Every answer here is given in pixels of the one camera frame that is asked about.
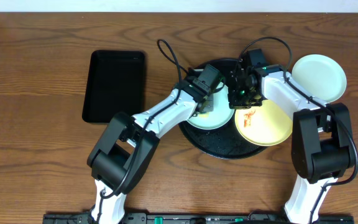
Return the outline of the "green yellow sponge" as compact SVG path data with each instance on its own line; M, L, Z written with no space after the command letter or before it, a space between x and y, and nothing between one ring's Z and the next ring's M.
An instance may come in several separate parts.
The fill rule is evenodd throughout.
M209 116L209 112L199 113L198 116L201 118L207 118Z

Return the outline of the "yellow plate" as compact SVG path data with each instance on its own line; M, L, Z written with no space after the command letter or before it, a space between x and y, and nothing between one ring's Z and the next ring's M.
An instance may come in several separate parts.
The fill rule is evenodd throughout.
M258 146L274 146L292 134L292 120L271 100L262 106L236 110L234 121L241 136Z

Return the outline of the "mint green plate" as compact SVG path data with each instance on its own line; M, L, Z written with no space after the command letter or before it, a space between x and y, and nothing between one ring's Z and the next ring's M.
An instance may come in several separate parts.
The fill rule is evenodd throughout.
M232 118L234 109L229 107L227 98L228 87L221 82L218 88L221 88L221 90L213 93L212 103L209 104L213 106L209 116L201 118L198 116L199 113L195 113L194 116L187 120L192 126L203 130L217 129L225 125Z
M347 87L340 64L325 55L302 57L294 64L291 75L306 91L326 102L338 100Z

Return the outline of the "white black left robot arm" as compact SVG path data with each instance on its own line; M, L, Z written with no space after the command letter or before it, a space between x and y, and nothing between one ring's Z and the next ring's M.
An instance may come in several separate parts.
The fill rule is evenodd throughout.
M87 158L97 188L91 211L95 223L123 219L126 196L145 174L160 138L202 108L219 84L213 82L205 90L205 83L182 81L151 109L113 116Z

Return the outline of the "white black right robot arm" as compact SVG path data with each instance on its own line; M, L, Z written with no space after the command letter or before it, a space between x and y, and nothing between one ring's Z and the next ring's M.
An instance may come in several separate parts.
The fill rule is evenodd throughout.
M271 100L292 120L291 159L298 174L284 206L290 223L314 223L332 186L358 172L358 152L348 108L330 104L311 91L323 90L327 76L301 82L281 65L236 65L227 78L229 105L262 106Z

